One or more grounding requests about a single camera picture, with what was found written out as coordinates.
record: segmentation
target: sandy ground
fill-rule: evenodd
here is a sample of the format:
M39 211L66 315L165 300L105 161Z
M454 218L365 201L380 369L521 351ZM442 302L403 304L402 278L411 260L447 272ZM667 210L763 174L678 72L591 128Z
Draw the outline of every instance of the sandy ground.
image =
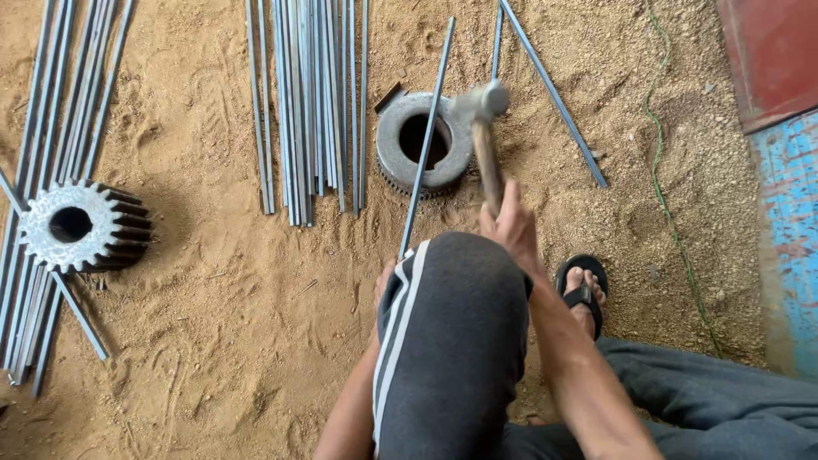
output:
M500 77L511 104L495 126L503 167L537 213L543 260L552 269L579 251L603 260L612 283L605 335L712 354L650 182L656 136L641 103L663 44L641 1L511 3L580 132L604 152L610 184L592 182L506 26ZM660 182L726 355L764 366L757 183L721 24L706 0L655 3L674 40L654 95L667 136ZM25 118L14 108L28 96L41 5L2 5L0 166L12 174ZM444 93L486 81L495 7L372 0L370 107L398 79L432 90L449 15L458 21ZM334 197L317 201L315 228L290 228L284 212L261 215L244 8L137 4L95 179L155 210L155 242L135 267L106 275L108 291L94 291L91 277L75 286L111 359L96 359L67 313L44 396L0 386L14 402L0 421L3 458L311 453L368 337L375 278L398 251L407 199L376 173L373 131L361 218L338 215ZM368 117L375 127L373 110ZM422 203L414 242L475 231L478 185L472 170L454 195ZM517 420L550 410L531 349L510 408Z

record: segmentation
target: hammer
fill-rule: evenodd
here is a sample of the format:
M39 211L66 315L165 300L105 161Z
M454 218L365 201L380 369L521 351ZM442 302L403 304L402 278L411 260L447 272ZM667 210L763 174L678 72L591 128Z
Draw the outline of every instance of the hammer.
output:
M491 122L493 117L506 111L508 100L508 91L500 80L494 79L463 96L454 97L452 103L453 116L471 123L471 140L483 181L483 194L495 219L500 214L506 180L497 161Z

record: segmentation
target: white stripe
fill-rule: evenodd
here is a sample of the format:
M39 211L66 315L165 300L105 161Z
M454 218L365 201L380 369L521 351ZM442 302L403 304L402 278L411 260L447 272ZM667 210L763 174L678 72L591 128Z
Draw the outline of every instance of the white stripe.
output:
M415 255L415 263L411 270L411 286L409 287L409 296L407 303L403 307L403 315L401 322L398 325L398 334L395 336L395 344L392 347L392 353L389 355L389 362L386 363L386 372L384 372L384 381L380 384L380 397L378 399L378 408L375 411L375 452L377 455L377 446L380 444L380 428L384 418L384 408L386 407L386 398L389 396L389 387L392 385L392 377L395 374L395 367L398 365L398 358L403 347L403 339L407 334L407 327L409 325L409 317L411 316L412 308L415 306L415 297L417 296L417 289L420 285L420 276L423 274L423 263L426 259L426 249L429 247L429 241L424 241L418 246L417 254Z
M403 296L407 293L409 289L409 280L407 280L407 275L403 272L403 262L406 261L405 259L395 267L395 274L401 278L401 290L398 292L398 295L395 296L394 300L392 300L392 305L389 306L389 322L386 325L386 333L384 334L384 343L380 344L380 352L378 352L378 362L375 365L375 376L372 379L372 417L377 417L377 413L375 413L375 401L377 400L375 389L378 387L378 376L380 375L380 367L384 362L384 356L386 355L386 348L392 338L392 330L395 327L395 319L398 317L398 307L401 304L401 300L403 300Z

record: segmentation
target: hammer head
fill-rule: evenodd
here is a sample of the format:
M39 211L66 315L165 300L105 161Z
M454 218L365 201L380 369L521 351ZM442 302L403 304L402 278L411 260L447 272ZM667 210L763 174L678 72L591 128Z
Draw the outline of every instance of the hammer head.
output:
M459 120L483 121L490 123L492 117L502 114L508 108L509 93L500 80L494 79L463 96L455 96L452 113Z

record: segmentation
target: red metal panel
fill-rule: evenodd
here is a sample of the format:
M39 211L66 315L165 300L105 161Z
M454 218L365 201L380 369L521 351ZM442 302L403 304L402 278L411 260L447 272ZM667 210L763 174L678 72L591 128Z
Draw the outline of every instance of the red metal panel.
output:
M818 106L818 0L718 0L745 133Z

